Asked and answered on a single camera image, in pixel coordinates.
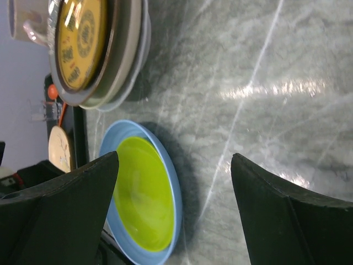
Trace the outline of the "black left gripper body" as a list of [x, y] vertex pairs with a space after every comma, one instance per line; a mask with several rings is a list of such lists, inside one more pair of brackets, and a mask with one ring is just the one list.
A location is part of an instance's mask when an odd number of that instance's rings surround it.
[[14, 171], [1, 165], [1, 198], [10, 193], [30, 188], [61, 176], [64, 171], [58, 169], [49, 160]]

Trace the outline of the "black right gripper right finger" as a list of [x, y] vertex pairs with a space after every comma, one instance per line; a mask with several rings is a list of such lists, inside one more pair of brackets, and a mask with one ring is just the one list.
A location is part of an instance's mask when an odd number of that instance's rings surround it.
[[231, 177], [252, 264], [352, 263], [352, 202], [302, 188], [238, 153]]

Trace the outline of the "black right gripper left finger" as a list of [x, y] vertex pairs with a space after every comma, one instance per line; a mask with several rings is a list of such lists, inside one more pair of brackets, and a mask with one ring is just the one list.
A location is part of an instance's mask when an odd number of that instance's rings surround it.
[[1, 199], [2, 264], [93, 264], [119, 160], [109, 152]]

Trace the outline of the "lime green plate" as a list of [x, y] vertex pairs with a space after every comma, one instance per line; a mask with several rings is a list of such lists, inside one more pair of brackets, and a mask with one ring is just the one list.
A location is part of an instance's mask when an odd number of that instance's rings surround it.
[[114, 201], [122, 224], [140, 247], [159, 252], [171, 243], [174, 230], [173, 197], [164, 164], [142, 137], [124, 139], [117, 154]]

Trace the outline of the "blue plastic plate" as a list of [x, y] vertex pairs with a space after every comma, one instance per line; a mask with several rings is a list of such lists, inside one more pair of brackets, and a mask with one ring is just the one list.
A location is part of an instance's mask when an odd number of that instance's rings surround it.
[[182, 223], [182, 199], [180, 184], [174, 165], [170, 159], [164, 146], [156, 138], [156, 136], [146, 129], [144, 126], [130, 120], [118, 120], [112, 123], [107, 129], [103, 140], [99, 154], [105, 155], [111, 151], [116, 151], [119, 144], [126, 138], [131, 136], [142, 137], [149, 141], [154, 148], [157, 150], [165, 170], [167, 172], [169, 183], [172, 191], [173, 204], [174, 204], [174, 230], [171, 243], [163, 250], [159, 252], [151, 252], [140, 247], [127, 233], [120, 219], [119, 213], [117, 212], [114, 191], [112, 199], [109, 205], [106, 220], [108, 222], [109, 229], [113, 235], [115, 242], [119, 245], [124, 255], [134, 264], [164, 264], [169, 258], [175, 245], [177, 244], [178, 237], [180, 234], [180, 228]]

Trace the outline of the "yellow patterned plate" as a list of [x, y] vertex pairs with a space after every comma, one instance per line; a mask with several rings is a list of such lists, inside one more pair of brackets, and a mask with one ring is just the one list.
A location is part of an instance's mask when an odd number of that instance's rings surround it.
[[56, 61], [67, 90], [83, 90], [93, 78], [103, 53], [107, 19], [107, 1], [63, 1], [60, 4]]

